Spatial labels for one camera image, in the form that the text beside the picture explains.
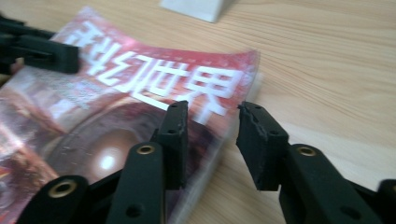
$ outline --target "black plastic bracket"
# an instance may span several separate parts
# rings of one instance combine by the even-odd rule
[[[76,73],[78,47],[50,41],[53,35],[0,16],[0,73],[10,74],[10,66],[18,58],[34,67]]]

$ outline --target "red book cover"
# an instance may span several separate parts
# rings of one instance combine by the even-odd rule
[[[170,222],[180,222],[247,98],[257,52],[154,48],[88,7],[53,40],[80,47],[77,74],[25,66],[0,90],[0,222],[15,222],[53,178],[94,183],[118,171],[131,146],[160,127],[166,108],[187,100],[188,186],[166,195]]]

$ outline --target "book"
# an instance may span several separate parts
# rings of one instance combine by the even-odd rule
[[[166,192],[169,223],[182,222],[253,85],[258,53],[151,47],[89,7],[53,41],[80,48],[77,74],[25,66],[0,90],[0,222],[15,222],[51,179],[82,175],[94,183],[118,171],[166,108],[187,100],[187,187]]]

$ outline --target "wood grain surface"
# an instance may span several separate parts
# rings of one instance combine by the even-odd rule
[[[263,79],[254,102],[292,143],[318,147],[369,189],[396,178],[395,0],[239,0],[217,23],[160,8],[159,0],[2,0],[0,11],[58,31],[83,6],[152,46],[258,50]],[[284,223],[277,193],[254,189],[235,137],[188,223]]]

